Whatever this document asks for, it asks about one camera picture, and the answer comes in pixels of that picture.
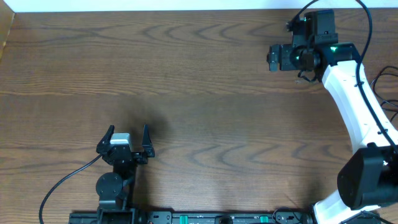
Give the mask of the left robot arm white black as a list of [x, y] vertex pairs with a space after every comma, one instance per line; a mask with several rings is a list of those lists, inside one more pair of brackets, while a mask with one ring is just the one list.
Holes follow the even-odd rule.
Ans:
[[148, 125], [144, 125], [142, 151], [135, 151], [129, 133], [115, 133], [111, 125], [96, 147], [96, 152], [112, 172], [103, 174], [96, 183], [98, 213], [124, 212], [131, 208], [136, 170], [155, 156]]

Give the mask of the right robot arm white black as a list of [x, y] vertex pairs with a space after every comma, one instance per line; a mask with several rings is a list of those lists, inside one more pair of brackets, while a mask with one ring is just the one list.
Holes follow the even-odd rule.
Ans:
[[272, 45], [272, 72], [313, 72], [334, 99], [353, 155], [337, 176], [337, 189], [313, 206], [312, 223], [349, 223], [397, 202], [397, 130], [378, 103], [351, 42], [340, 42], [332, 10], [298, 13], [287, 23], [292, 43]]

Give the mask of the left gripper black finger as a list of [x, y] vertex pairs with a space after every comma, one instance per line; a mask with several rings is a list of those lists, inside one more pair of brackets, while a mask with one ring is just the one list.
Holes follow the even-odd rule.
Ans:
[[142, 145], [147, 157], [155, 157], [155, 150], [154, 150], [152, 141], [149, 136], [149, 127], [146, 124], [144, 125], [141, 145]]
[[110, 125], [106, 134], [101, 138], [96, 147], [98, 154], [106, 154], [111, 148], [111, 137], [114, 134], [114, 125]]

